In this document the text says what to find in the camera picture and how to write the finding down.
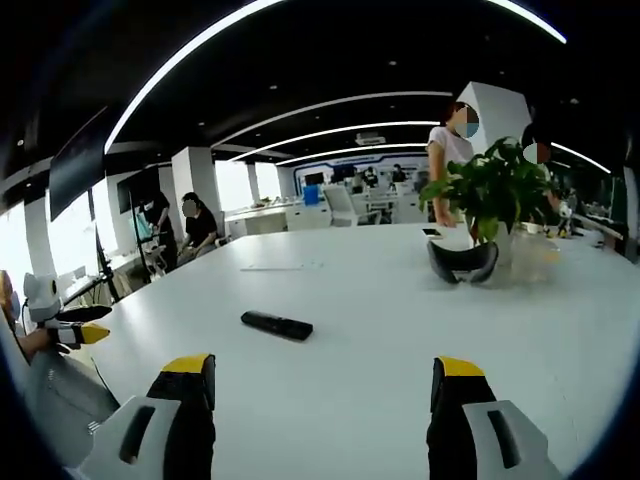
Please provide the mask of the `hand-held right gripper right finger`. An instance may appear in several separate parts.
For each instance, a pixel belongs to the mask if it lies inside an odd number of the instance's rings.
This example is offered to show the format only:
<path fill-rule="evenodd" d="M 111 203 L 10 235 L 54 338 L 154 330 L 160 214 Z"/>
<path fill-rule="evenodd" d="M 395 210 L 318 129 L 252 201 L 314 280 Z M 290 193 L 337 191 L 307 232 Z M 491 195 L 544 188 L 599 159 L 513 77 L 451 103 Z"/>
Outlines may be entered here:
<path fill-rule="evenodd" d="M 430 479 L 561 479 L 543 432 L 498 400 L 475 364 L 438 356 L 426 431 Z"/>

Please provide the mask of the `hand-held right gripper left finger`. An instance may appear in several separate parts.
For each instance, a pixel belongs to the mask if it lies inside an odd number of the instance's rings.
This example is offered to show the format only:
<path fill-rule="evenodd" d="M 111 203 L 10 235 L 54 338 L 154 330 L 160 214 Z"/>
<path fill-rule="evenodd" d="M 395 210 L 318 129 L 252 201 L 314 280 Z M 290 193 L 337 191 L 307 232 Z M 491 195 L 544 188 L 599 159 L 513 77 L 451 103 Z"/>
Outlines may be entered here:
<path fill-rule="evenodd" d="M 127 400 L 95 431 L 78 467 L 84 479 L 210 479 L 216 359 L 177 358 L 144 396 Z"/>

